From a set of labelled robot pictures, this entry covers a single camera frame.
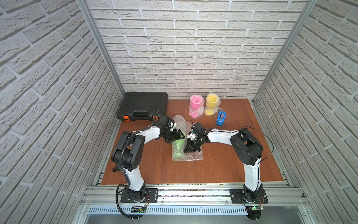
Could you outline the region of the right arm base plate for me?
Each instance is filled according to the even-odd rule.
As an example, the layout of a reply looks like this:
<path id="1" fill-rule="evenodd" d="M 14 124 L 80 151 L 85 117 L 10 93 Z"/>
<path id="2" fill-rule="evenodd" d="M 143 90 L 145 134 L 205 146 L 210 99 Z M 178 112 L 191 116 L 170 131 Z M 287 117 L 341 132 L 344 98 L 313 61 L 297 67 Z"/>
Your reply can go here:
<path id="1" fill-rule="evenodd" d="M 267 194 L 262 188 L 259 188 L 254 192 L 251 192 L 248 189 L 230 189 L 229 193 L 233 204 L 269 203 Z"/>

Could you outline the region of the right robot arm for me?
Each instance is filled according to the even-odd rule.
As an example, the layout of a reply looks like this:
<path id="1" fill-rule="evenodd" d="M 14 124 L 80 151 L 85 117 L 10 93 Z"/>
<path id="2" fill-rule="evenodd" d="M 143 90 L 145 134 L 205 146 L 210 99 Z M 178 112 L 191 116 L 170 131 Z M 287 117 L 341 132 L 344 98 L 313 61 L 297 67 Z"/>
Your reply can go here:
<path id="1" fill-rule="evenodd" d="M 244 164 L 244 189 L 253 194 L 262 186 L 260 162 L 263 146 L 247 127 L 235 131 L 192 128 L 192 132 L 187 137 L 184 153 L 200 151 L 200 147 L 205 143 L 222 143 L 232 146 L 239 160 Z"/>

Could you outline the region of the green plastic wine glass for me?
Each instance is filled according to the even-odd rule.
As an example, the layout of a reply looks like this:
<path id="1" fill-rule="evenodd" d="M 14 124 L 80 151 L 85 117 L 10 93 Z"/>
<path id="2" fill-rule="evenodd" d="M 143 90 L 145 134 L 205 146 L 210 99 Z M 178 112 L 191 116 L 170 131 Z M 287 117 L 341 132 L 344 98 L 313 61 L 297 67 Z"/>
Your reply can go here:
<path id="1" fill-rule="evenodd" d="M 186 140 L 177 140 L 172 143 L 172 159 L 174 161 L 180 161 L 184 158 Z"/>

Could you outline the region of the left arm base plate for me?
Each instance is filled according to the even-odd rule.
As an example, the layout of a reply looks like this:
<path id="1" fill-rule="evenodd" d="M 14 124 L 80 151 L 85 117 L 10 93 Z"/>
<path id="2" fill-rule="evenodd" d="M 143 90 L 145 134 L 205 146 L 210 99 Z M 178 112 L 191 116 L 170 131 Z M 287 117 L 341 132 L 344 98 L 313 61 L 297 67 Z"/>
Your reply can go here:
<path id="1" fill-rule="evenodd" d="M 157 203 L 158 188 L 141 189 L 140 191 L 133 191 L 131 189 L 124 189 L 120 199 L 121 203 Z"/>

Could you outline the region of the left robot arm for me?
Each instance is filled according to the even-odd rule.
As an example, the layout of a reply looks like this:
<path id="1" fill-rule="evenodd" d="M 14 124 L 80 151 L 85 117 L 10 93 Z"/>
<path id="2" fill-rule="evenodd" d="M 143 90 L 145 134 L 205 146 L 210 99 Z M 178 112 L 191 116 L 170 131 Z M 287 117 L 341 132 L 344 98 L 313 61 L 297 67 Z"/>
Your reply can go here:
<path id="1" fill-rule="evenodd" d="M 149 126 L 136 132 L 124 131 L 121 133 L 111 160 L 116 164 L 116 171 L 121 171 L 132 191 L 141 191 L 144 180 L 139 170 L 144 145 L 152 140 L 163 138 L 166 143 L 184 140 L 185 136 L 179 129 Z"/>

